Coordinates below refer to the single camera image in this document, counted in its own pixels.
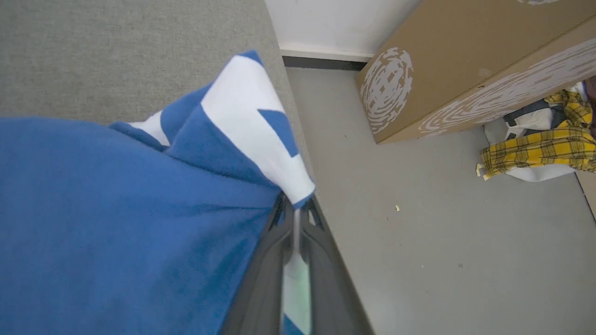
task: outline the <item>plaid fabric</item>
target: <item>plaid fabric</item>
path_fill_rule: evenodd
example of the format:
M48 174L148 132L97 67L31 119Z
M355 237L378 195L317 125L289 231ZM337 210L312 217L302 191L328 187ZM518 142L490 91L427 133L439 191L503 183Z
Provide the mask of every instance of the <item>plaid fabric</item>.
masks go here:
M567 116L555 129L509 139L480 153L485 179L513 168L566 164L576 170L596 172L596 140L590 133L592 108L579 94L559 91L545 98L562 105Z

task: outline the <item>blue towel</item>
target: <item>blue towel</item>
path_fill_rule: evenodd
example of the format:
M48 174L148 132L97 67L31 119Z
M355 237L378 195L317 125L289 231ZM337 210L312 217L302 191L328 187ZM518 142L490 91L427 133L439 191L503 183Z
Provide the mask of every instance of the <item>blue towel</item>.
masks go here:
M255 52L144 122L0 137L3 335L216 334L278 193L314 191Z

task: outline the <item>fabric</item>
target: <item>fabric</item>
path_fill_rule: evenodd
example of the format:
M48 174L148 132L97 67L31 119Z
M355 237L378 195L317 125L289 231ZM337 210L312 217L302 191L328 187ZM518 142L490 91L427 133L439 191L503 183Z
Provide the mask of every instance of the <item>fabric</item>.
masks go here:
M0 119L0 334L216 334L314 184L254 52L142 123Z
M544 99L520 108L503 117L508 126L507 139L551 129L553 112Z
M545 99L564 107L567 120L557 128L497 143L481 152L485 179L513 168L565 164L596 172L596 141L590 133L592 109L578 93L560 91Z
M255 49L308 152L263 0L0 1L0 116L145 120Z

